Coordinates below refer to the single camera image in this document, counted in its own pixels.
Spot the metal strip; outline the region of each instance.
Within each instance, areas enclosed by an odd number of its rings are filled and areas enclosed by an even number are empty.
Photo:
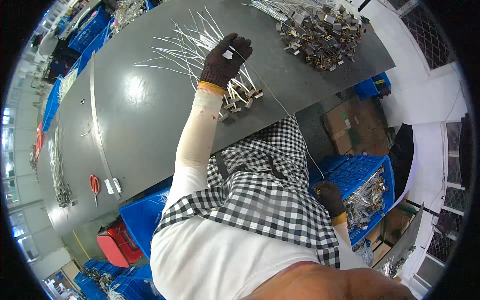
[[[102,144],[102,137],[100,135],[100,128],[98,126],[98,118],[96,115],[96,105],[95,105],[95,88],[94,88],[94,69],[95,69],[95,51],[92,53],[92,58],[90,59],[90,99],[92,100],[92,117],[93,117],[93,128],[94,128],[94,136],[96,140],[96,145],[98,150],[100,151],[100,157],[102,158],[103,167],[105,168],[105,172],[107,174],[107,179],[113,182],[112,172],[110,172],[110,168],[108,167],[107,157],[105,156],[105,151],[103,149]],[[115,198],[117,200],[121,199],[120,194],[116,189],[113,189],[113,193],[115,194]]]

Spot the factory floor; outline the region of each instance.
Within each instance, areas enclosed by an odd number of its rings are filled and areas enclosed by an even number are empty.
[[[320,102],[296,113],[300,130],[315,162],[322,161],[325,156],[337,155],[335,147],[325,131],[322,116],[352,97],[356,97],[356,95],[350,88],[336,96],[321,99]],[[307,159],[308,168],[314,168],[310,158]],[[72,232],[62,237],[70,255],[79,265],[83,265],[91,258],[105,259],[105,255],[96,241],[96,236],[100,227],[112,222],[118,215],[118,210],[112,211],[78,228],[75,230],[75,234]],[[142,257],[136,264],[145,263],[148,263],[148,259]]]

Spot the red scissors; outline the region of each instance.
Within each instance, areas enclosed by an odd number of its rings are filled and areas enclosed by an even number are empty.
[[[96,196],[100,192],[100,182],[98,181],[97,176],[90,175],[90,188],[92,189],[92,192],[95,193],[95,206],[98,207]]]

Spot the white shirt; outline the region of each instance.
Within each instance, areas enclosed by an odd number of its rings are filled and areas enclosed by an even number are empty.
[[[206,188],[201,172],[178,168],[164,212],[181,197]],[[338,243],[340,269],[368,267],[342,239]],[[150,265],[166,299],[230,300],[250,295],[302,261],[318,262],[315,250],[193,216],[154,236]]]
[[[38,46],[38,53],[40,53],[41,56],[52,55],[53,51],[57,47],[58,42],[59,42],[59,38],[55,36],[55,30],[50,31],[42,39],[40,46]]]

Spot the black and white checkered fabric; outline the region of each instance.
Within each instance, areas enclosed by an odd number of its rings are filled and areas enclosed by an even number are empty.
[[[221,154],[230,176],[225,180],[215,156],[210,158],[208,189],[181,198],[165,212],[157,231],[198,215],[315,249],[320,263],[340,267],[328,212],[308,192],[306,147],[295,116]]]

